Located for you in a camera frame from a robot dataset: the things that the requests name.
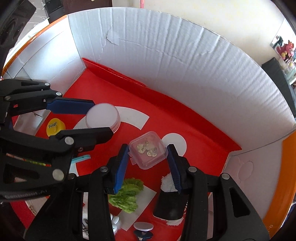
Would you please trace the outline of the teal plastic clip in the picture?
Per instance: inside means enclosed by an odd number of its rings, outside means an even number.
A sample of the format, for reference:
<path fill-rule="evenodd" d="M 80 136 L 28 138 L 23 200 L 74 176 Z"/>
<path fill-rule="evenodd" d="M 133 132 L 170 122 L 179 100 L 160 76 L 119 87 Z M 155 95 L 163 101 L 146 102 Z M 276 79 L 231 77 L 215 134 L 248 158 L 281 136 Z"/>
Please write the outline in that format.
<path fill-rule="evenodd" d="M 82 162 L 82 161 L 89 160 L 90 158 L 91 158 L 90 155 L 83 155 L 83 156 L 80 156 L 80 157 L 73 158 L 71 163 L 72 164 L 79 163 L 79 162 Z"/>

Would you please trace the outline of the yellow round cap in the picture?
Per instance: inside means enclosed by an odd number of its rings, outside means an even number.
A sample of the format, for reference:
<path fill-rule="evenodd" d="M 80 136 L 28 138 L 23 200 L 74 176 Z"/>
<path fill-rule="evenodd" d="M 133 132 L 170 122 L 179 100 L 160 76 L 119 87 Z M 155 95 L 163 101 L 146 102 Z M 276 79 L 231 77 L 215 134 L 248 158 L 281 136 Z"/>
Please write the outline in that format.
<path fill-rule="evenodd" d="M 50 137 L 63 130 L 66 130 L 65 124 L 60 119 L 53 118 L 47 124 L 46 134 L 48 137 Z"/>

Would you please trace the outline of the white round container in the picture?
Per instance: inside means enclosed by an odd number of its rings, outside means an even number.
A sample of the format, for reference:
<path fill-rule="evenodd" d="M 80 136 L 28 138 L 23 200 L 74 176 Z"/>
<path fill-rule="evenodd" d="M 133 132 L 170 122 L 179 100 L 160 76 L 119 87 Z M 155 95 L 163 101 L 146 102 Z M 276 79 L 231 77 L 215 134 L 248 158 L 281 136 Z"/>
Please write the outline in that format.
<path fill-rule="evenodd" d="M 88 128 L 109 127 L 115 133 L 120 127 L 119 112 L 112 104 L 97 104 L 86 113 L 86 126 Z"/>

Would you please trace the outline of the black white cloth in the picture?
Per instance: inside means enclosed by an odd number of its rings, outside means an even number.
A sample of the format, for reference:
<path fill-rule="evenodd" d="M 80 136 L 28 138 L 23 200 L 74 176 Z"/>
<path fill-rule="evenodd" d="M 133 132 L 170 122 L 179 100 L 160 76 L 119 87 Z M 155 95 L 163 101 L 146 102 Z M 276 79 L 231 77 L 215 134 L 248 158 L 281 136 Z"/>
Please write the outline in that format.
<path fill-rule="evenodd" d="M 168 226 L 179 226 L 184 220 L 188 194 L 175 188 L 171 173 L 162 177 L 161 190 L 153 216 L 164 220 Z"/>

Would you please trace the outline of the white fluffy star plush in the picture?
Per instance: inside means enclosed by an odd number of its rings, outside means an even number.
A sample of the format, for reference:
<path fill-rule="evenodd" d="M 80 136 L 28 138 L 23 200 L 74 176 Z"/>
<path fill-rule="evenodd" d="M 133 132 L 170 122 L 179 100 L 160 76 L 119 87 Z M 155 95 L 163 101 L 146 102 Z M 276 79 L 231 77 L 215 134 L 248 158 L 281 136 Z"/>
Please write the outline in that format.
<path fill-rule="evenodd" d="M 121 222 L 118 216 L 115 216 L 113 214 L 110 214 L 111 224 L 114 235 L 117 233 L 117 231 L 120 229 Z M 89 233 L 88 233 L 88 215 L 84 213 L 82 215 L 82 236 L 85 239 L 89 239 Z"/>

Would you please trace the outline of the clear small plastic box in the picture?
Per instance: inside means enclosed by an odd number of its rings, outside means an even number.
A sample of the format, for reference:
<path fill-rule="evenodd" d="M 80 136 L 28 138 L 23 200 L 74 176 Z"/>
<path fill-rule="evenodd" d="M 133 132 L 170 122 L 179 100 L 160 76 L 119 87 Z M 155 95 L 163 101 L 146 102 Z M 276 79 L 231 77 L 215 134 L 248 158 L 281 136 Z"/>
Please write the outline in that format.
<path fill-rule="evenodd" d="M 128 147 L 132 165 L 138 165 L 142 170 L 152 168 L 168 156 L 166 146 L 154 131 L 131 140 Z"/>

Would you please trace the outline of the green scrunchie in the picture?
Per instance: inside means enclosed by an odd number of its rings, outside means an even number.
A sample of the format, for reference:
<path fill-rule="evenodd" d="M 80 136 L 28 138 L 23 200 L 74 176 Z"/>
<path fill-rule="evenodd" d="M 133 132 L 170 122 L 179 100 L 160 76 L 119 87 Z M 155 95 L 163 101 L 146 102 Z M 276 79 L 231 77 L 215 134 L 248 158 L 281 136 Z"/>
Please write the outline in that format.
<path fill-rule="evenodd" d="M 137 195 L 144 190 L 144 183 L 140 179 L 129 178 L 123 181 L 117 194 L 109 195 L 109 203 L 126 213 L 133 213 L 137 208 Z"/>

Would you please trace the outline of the blue black figurine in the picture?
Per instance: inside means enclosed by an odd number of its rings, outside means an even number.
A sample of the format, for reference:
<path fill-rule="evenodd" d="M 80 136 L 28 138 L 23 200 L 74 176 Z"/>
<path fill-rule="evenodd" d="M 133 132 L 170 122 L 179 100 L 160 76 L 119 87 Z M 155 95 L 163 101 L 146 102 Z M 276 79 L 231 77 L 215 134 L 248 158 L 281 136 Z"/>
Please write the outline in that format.
<path fill-rule="evenodd" d="M 154 236 L 154 234 L 152 233 L 154 225 L 151 223 L 135 222 L 133 224 L 133 227 L 135 228 L 133 233 L 135 234 L 138 240 L 150 240 Z"/>

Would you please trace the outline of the pink yellow doll figure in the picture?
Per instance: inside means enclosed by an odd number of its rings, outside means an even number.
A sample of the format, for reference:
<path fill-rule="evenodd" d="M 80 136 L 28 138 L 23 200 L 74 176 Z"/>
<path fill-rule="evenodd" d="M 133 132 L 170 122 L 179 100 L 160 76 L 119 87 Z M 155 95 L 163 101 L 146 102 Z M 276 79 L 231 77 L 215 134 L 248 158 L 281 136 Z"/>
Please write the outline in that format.
<path fill-rule="evenodd" d="M 46 164 L 46 163 L 33 161 L 33 160 L 30 160 L 30 159 L 21 158 L 21 157 L 18 157 L 18 156 L 9 154 L 9 153 L 6 153 L 6 156 L 17 159 L 17 160 L 20 160 L 20 161 L 28 162 L 28 163 L 31 163 L 31 164 L 34 164 L 34 165 L 40 165 L 40 166 L 45 166 L 45 167 L 51 167 L 52 166 L 51 164 Z"/>

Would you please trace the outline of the orange cardboard box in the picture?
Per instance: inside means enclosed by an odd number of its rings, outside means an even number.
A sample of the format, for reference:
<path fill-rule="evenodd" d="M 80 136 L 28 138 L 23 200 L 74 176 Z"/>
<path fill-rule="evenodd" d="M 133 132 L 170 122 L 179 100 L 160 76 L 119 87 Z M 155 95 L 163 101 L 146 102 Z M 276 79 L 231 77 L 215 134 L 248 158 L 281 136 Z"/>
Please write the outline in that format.
<path fill-rule="evenodd" d="M 267 73 L 223 37 L 157 11 L 80 11 L 34 35 L 2 76 L 119 108 L 119 129 L 73 166 L 79 176 L 153 131 L 206 174 L 229 174 L 278 235 L 295 194 L 295 118 Z"/>

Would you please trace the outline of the pink plush toy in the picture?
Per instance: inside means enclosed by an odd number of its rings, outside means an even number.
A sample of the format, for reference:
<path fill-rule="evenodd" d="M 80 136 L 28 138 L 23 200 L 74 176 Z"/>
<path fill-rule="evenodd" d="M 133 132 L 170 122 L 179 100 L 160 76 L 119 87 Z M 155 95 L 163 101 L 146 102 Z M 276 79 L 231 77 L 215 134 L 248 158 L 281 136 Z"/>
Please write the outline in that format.
<path fill-rule="evenodd" d="M 291 59 L 294 56 L 294 44 L 290 40 L 288 40 L 288 43 L 283 46 L 277 46 L 276 50 L 284 61 Z"/>

